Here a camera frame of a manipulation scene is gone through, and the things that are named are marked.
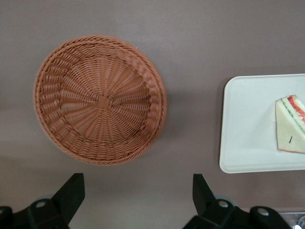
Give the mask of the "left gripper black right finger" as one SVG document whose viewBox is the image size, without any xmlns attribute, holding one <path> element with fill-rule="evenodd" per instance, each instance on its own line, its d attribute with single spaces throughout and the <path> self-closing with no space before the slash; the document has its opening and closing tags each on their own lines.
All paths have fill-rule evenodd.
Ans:
<svg viewBox="0 0 305 229">
<path fill-rule="evenodd" d="M 249 212 L 230 201 L 216 198 L 201 174 L 193 175 L 193 202 L 197 211 L 185 229 L 289 229 L 272 208 L 255 206 Z"/>
</svg>

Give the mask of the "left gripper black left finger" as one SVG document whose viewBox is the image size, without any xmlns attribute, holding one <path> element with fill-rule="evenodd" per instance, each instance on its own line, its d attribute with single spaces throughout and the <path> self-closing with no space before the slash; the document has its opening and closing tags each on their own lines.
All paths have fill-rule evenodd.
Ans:
<svg viewBox="0 0 305 229">
<path fill-rule="evenodd" d="M 51 197 L 41 198 L 19 212 L 0 208 L 2 229 L 68 229 L 85 198 L 83 173 L 75 173 Z"/>
</svg>

